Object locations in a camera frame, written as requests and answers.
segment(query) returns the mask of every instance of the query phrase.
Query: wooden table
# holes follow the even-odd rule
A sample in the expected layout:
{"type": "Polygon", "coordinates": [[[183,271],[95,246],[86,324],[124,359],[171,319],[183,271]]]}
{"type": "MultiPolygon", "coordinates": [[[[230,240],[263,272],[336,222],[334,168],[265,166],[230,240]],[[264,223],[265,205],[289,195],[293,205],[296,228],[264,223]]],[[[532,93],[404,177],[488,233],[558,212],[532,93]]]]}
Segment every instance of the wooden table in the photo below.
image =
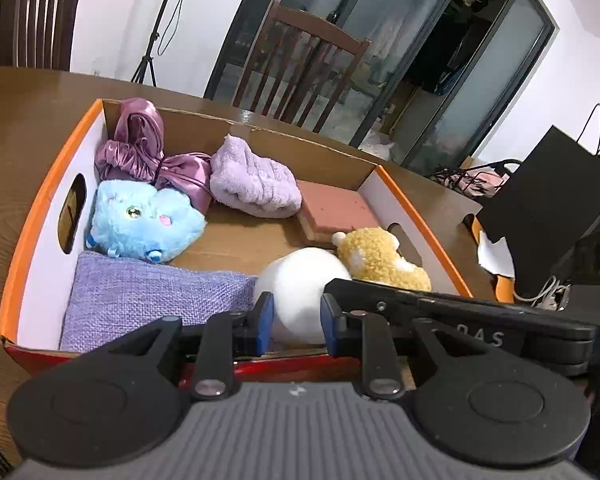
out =
{"type": "MultiPolygon", "coordinates": [[[[488,275],[475,261],[475,244],[462,218],[477,212],[471,200],[392,163],[295,126],[212,101],[129,82],[27,68],[0,68],[0,297],[11,255],[29,207],[51,163],[96,98],[140,96],[159,107],[227,118],[311,139],[384,165],[416,206],[477,297],[493,299],[488,275]]],[[[27,374],[0,346],[0,448],[19,457],[5,427],[6,403],[27,374]]]]}

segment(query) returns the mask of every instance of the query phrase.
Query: white paper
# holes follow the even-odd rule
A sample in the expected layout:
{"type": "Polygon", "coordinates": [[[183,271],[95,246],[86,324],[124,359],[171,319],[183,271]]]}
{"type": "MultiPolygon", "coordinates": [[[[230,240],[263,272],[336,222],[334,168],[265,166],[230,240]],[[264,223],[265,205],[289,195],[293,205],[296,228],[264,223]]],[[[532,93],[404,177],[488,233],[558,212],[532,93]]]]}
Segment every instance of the white paper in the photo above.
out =
{"type": "Polygon", "coordinates": [[[484,231],[480,231],[478,263],[491,274],[499,274],[506,278],[515,277],[513,259],[509,252],[507,239],[504,236],[496,243],[492,243],[484,231]]]}

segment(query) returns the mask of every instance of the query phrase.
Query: tripod stand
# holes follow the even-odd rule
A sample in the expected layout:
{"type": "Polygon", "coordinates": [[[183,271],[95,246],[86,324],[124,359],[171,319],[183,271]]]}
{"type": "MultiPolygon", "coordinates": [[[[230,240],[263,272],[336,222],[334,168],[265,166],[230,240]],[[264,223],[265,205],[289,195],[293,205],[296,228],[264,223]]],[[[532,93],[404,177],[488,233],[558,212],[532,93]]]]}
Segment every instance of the tripod stand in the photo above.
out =
{"type": "Polygon", "coordinates": [[[158,17],[155,19],[154,30],[152,30],[151,35],[149,36],[149,44],[146,46],[146,52],[142,59],[140,60],[140,64],[136,71],[134,72],[133,77],[131,78],[132,83],[144,83],[144,75],[146,74],[146,67],[149,66],[151,70],[151,80],[154,86],[155,84],[155,72],[154,72],[154,58],[151,53],[154,49],[155,41],[160,37],[158,33],[158,27],[160,26],[160,21],[162,20],[162,15],[164,14],[164,9],[167,7],[167,2],[169,0],[162,0],[162,5],[160,6],[160,10],[158,11],[158,17]]]}

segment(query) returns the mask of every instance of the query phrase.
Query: pink sponge block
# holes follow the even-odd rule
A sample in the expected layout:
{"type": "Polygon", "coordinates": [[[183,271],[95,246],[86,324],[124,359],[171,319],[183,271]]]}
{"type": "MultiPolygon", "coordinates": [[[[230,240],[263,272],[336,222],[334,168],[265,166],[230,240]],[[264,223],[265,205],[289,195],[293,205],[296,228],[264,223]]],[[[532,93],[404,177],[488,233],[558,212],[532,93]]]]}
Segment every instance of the pink sponge block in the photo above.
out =
{"type": "Polygon", "coordinates": [[[310,244],[330,245],[331,235],[379,227],[378,219],[357,191],[297,181],[302,194],[298,219],[310,244]]]}

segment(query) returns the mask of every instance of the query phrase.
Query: blue plush toy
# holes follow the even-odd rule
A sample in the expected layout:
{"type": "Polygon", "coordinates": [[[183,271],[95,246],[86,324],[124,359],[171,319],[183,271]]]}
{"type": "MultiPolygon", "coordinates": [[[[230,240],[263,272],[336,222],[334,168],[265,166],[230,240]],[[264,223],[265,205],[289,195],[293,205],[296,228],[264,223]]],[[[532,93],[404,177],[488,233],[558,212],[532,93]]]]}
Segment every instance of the blue plush toy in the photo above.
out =
{"type": "Polygon", "coordinates": [[[133,180],[104,180],[98,186],[87,247],[109,256],[168,262],[197,240],[205,217],[189,197],[133,180]]]}

